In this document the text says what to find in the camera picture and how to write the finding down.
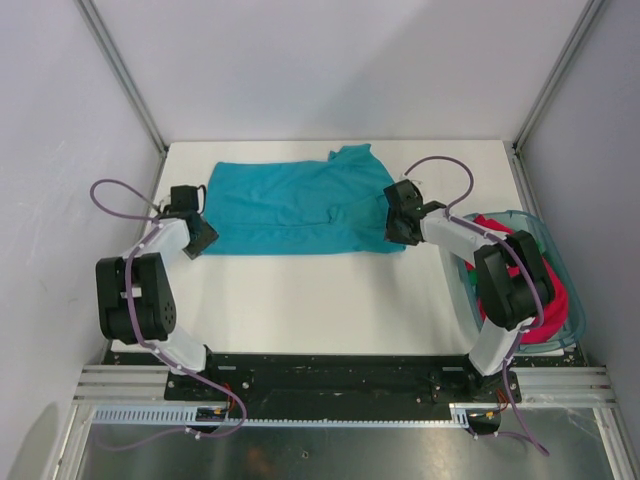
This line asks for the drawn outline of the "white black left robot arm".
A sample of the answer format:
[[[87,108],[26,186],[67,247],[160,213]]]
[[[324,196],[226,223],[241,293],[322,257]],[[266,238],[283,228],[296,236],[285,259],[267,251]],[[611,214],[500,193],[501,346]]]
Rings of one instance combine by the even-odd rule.
[[[167,269],[180,258],[198,258],[219,238],[203,216],[206,187],[170,188],[161,204],[150,203],[151,230],[116,257],[95,267],[99,325],[110,341],[138,345],[173,372],[188,373],[186,387],[197,398],[214,397],[221,376],[206,366],[208,349],[178,326]]]

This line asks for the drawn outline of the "teal t-shirt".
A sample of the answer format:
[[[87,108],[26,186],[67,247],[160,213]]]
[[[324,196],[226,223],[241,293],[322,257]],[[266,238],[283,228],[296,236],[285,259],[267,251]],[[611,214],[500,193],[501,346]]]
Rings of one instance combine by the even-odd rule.
[[[343,146],[326,160],[218,163],[204,218],[218,232],[215,256],[395,254],[385,238],[393,182],[368,144]]]

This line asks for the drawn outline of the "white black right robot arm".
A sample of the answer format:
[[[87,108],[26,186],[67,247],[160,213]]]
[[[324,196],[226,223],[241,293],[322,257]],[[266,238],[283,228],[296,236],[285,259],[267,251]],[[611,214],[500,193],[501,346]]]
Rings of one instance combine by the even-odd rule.
[[[436,245],[471,264],[486,319],[464,356],[461,388],[473,401],[496,389],[525,331],[544,320],[555,289],[534,237],[526,230],[500,232],[452,215],[438,201],[425,203],[419,189],[402,180],[384,189],[388,202],[385,239]]]

